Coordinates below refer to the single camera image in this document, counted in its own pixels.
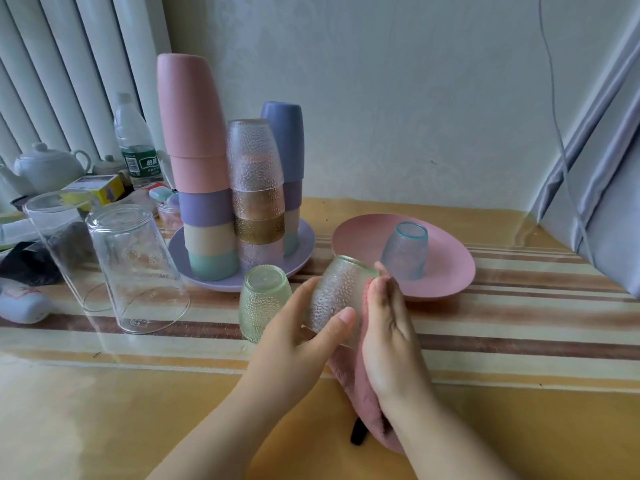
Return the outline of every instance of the yellow box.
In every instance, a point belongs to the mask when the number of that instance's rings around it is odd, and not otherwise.
[[[65,190],[89,190],[100,200],[101,205],[115,202],[124,193],[124,184],[120,174],[85,175],[71,182]]]

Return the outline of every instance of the forearm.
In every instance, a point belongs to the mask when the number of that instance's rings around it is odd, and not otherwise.
[[[246,469],[279,417],[242,384],[192,430],[148,480],[243,479]]]
[[[435,397],[389,418],[420,480],[503,480],[513,473],[489,447]]]

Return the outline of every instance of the barcode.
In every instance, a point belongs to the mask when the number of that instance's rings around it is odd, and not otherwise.
[[[140,167],[138,166],[138,160],[135,158],[125,157],[124,160],[127,162],[127,166],[129,167],[129,171],[132,173],[140,173]]]

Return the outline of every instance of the white teapot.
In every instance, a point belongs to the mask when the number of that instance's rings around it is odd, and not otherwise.
[[[82,165],[76,154],[84,156]],[[82,150],[68,153],[47,148],[44,143],[34,143],[33,151],[23,153],[13,164],[13,171],[0,165],[0,174],[20,194],[55,192],[87,174],[91,158]]]

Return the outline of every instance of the green bottle label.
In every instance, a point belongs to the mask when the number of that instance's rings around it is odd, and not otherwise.
[[[133,178],[148,178],[162,175],[155,150],[147,152],[122,152]]]

